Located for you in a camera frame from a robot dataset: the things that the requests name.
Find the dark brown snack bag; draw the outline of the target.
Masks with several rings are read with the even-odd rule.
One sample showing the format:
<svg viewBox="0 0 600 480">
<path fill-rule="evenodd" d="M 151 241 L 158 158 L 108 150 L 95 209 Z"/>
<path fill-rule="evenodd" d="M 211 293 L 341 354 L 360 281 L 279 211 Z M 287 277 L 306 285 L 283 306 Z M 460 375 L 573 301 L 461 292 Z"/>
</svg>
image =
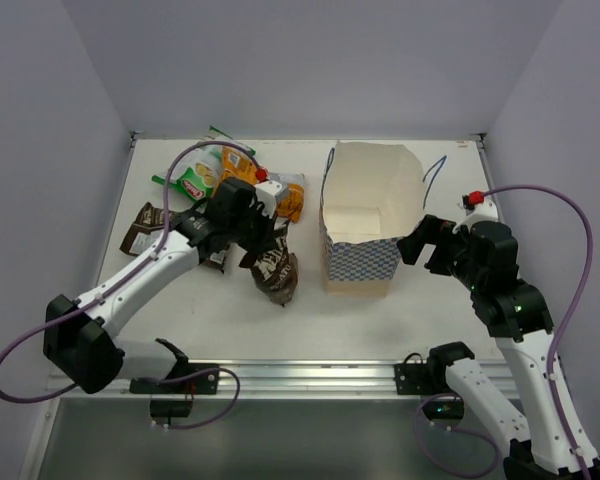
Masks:
<svg viewBox="0 0 600 480">
<path fill-rule="evenodd" d="M 119 250 L 128 256 L 137 257 L 162 236 L 164 210 L 146 202 L 124 235 Z M 203 261 L 203 265 L 224 274 L 230 256 L 231 247 L 212 253 Z"/>
<path fill-rule="evenodd" d="M 299 281 L 298 259 L 288 247 L 289 223 L 285 220 L 274 229 L 273 249 L 259 255 L 245 253 L 239 262 L 240 268 L 250 271 L 256 288 L 282 307 L 292 300 Z"/>
</svg>

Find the yellow snack bag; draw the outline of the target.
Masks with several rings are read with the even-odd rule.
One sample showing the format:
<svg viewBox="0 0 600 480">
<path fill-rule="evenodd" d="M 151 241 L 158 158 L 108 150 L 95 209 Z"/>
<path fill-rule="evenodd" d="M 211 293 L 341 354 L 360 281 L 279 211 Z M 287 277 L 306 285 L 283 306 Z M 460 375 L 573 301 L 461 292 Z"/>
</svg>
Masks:
<svg viewBox="0 0 600 480">
<path fill-rule="evenodd" d="M 306 179 L 298 173 L 275 173 L 256 163 L 236 148 L 222 147 L 222 174 L 220 180 L 237 178 L 250 185 L 271 180 L 283 187 L 283 197 L 278 201 L 277 214 L 293 223 L 300 220 L 305 203 Z"/>
</svg>

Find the green Chuba chips bag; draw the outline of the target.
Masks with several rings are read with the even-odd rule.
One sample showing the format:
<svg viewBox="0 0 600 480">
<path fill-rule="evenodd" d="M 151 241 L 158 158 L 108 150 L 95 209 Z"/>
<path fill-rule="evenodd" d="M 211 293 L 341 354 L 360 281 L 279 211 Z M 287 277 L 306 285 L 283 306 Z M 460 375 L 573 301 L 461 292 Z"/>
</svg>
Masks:
<svg viewBox="0 0 600 480">
<path fill-rule="evenodd" d="M 169 187 L 194 201 L 210 197 L 224 172 L 223 157 L 229 153 L 234 164 L 248 159 L 244 153 L 223 145 L 189 152 L 173 170 Z"/>
</svg>

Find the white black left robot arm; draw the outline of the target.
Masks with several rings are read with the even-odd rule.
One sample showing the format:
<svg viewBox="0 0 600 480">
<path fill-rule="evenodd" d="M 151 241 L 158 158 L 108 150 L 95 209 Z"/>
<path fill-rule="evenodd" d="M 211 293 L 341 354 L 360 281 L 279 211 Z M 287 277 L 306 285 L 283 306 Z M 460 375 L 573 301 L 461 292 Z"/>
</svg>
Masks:
<svg viewBox="0 0 600 480">
<path fill-rule="evenodd" d="M 47 306 L 43 353 L 87 394 L 116 379 L 181 390 L 193 370 L 173 343 L 122 341 L 132 317 L 172 281 L 237 244 L 249 254 L 275 247 L 276 208 L 289 194 L 278 181 L 222 181 L 209 199 L 165 219 L 161 236 L 116 275 L 74 300 Z"/>
</svg>

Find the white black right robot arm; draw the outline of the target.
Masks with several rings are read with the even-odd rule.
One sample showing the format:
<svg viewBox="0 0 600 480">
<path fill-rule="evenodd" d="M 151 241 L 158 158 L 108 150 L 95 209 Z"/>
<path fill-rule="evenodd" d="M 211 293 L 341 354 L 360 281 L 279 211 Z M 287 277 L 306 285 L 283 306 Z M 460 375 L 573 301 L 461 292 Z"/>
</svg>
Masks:
<svg viewBox="0 0 600 480">
<path fill-rule="evenodd" d="M 600 479 L 600 455 L 550 350 L 549 309 L 542 293 L 518 275 L 518 243 L 510 228 L 488 220 L 458 225 L 427 215 L 399 240 L 403 262 L 415 264 L 425 245 L 434 248 L 426 269 L 452 276 L 468 289 L 477 318 L 510 369 L 522 407 L 509 402 L 461 342 L 431 349 L 425 369 L 429 387 L 458 394 L 476 414 L 503 457 L 507 478 Z"/>
</svg>

